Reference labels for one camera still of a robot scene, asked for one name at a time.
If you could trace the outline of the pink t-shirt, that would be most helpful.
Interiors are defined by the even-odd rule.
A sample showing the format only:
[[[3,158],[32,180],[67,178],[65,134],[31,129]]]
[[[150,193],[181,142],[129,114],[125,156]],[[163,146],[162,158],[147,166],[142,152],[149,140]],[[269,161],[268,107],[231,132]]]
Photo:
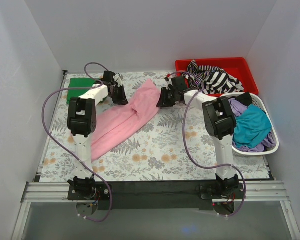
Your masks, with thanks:
[[[134,135],[159,112],[161,93],[151,79],[139,87],[127,105],[116,105],[97,116],[91,140],[91,161]]]

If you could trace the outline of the green t-shirt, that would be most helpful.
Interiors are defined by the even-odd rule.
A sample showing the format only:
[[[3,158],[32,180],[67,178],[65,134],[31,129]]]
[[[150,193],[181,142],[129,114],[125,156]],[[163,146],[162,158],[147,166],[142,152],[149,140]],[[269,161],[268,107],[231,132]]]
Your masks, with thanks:
[[[86,88],[96,84],[96,80],[91,78],[71,78],[68,88]],[[74,89],[67,91],[66,104],[70,103],[71,98],[82,98],[90,89]]]

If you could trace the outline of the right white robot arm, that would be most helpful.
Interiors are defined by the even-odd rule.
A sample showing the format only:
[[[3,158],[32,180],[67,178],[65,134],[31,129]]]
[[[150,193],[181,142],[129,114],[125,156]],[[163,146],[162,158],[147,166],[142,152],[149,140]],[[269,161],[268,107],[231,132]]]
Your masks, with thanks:
[[[190,89],[184,76],[173,78],[166,77],[167,86],[161,88],[160,98],[157,103],[159,108],[169,108],[177,102],[184,103],[186,109],[182,123],[183,144],[190,161],[197,167],[205,170],[216,170],[215,183],[211,192],[222,199],[227,199],[235,194],[239,188],[239,172],[234,166],[233,135],[237,125],[229,100],[225,96],[212,97],[202,90]],[[202,110],[205,129],[212,137],[216,166],[202,166],[190,154],[187,146],[185,124],[190,107]]]

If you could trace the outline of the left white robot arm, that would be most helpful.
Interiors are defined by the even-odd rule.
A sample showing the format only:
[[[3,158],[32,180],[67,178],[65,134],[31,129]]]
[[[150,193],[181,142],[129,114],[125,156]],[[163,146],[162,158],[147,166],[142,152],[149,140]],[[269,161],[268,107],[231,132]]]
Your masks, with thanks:
[[[120,74],[106,70],[103,78],[91,78],[91,88],[83,85],[89,82],[88,79],[78,79],[77,85],[73,79],[70,81],[67,127],[74,140],[74,154],[78,162],[74,167],[74,178],[68,183],[73,193],[85,200],[96,201],[103,197],[102,191],[109,193],[106,187],[96,183],[92,173],[92,137],[97,128],[97,104],[107,97],[117,105],[128,104],[120,77]]]

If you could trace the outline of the black white striped shirt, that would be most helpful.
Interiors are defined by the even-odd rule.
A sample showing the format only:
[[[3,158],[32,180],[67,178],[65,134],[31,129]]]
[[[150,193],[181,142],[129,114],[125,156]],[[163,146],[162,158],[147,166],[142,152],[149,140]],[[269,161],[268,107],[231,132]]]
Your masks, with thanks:
[[[192,60],[182,75],[191,89],[203,90],[206,95],[244,92],[242,82],[218,66],[199,65]]]

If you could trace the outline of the red plastic bin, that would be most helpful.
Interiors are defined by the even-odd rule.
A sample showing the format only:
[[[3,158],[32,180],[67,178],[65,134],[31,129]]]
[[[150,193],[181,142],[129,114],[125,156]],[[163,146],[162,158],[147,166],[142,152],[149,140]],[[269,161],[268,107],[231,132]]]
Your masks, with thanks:
[[[175,61],[175,69],[178,74],[182,75],[186,72],[187,66],[192,60],[196,60],[198,65],[216,66],[224,69],[228,74],[239,79],[244,87],[244,92],[249,92],[255,95],[259,94],[259,90],[254,81],[250,68],[246,60],[242,57],[230,58],[205,58],[205,59],[184,59]],[[209,94],[211,96],[220,96],[222,94]]]

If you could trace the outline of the lavender t-shirt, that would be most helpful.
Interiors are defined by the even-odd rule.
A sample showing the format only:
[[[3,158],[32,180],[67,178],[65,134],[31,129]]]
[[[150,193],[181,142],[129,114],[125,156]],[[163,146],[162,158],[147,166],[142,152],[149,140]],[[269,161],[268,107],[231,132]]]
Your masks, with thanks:
[[[235,117],[241,116],[248,109],[247,106],[243,105],[235,98],[230,98],[228,101]]]

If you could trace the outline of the black garment in basket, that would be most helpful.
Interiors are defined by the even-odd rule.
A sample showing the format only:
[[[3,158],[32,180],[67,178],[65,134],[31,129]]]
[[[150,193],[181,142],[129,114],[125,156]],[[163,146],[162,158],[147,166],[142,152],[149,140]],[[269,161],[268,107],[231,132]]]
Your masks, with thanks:
[[[242,105],[248,107],[253,103],[252,96],[249,92],[245,92],[235,97],[235,99]]]

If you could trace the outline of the white laundry basket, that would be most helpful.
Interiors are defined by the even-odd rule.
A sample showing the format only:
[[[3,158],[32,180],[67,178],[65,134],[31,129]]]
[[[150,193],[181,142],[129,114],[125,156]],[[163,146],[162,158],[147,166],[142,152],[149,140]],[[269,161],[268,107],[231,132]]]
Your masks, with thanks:
[[[224,96],[228,99],[234,98],[236,99],[237,96],[244,94],[244,93],[227,93]],[[259,144],[255,148],[248,148],[248,147],[240,147],[237,148],[232,140],[232,149],[233,152],[242,155],[242,156],[265,156],[273,154],[275,151],[279,148],[279,140],[277,137],[277,133],[275,131],[275,128],[273,126],[273,123],[270,119],[270,116],[268,114],[268,111],[266,110],[266,107],[263,103],[263,101],[255,94],[250,93],[252,97],[252,105],[257,106],[258,108],[262,109],[266,115],[268,116],[271,124],[272,129],[271,132],[268,134],[268,136],[265,138],[265,140],[262,141],[261,144]]]

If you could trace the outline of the teal t-shirt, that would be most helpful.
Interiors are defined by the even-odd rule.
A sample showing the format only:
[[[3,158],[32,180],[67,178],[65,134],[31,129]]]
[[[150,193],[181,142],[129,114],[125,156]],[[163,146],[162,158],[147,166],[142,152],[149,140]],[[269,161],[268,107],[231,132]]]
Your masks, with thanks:
[[[259,107],[251,104],[235,118],[233,142],[237,148],[253,149],[260,145],[272,130],[267,114]]]

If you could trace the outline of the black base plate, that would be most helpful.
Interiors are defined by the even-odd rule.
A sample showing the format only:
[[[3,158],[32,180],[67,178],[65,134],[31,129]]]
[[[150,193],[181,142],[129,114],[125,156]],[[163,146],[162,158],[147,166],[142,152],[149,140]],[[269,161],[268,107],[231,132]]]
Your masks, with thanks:
[[[108,185],[93,179],[68,180],[68,200],[87,202],[93,209],[158,210],[197,209],[212,211],[213,200],[233,206],[244,197],[244,186],[222,188],[216,180],[113,181]]]

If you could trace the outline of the aluminium frame rail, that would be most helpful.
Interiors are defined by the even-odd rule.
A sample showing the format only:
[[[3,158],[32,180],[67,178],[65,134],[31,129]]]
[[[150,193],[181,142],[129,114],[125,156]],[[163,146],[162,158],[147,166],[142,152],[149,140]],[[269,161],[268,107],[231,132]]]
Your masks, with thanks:
[[[248,180],[240,181],[244,187],[244,196],[240,203],[245,202],[280,202],[283,214],[294,240],[300,240],[300,230],[291,207],[290,198],[282,181]],[[21,207],[12,234],[12,239],[20,240],[24,236],[26,221],[32,203],[76,203],[88,204],[86,201],[69,200],[70,185],[66,182],[28,182],[21,199]]]

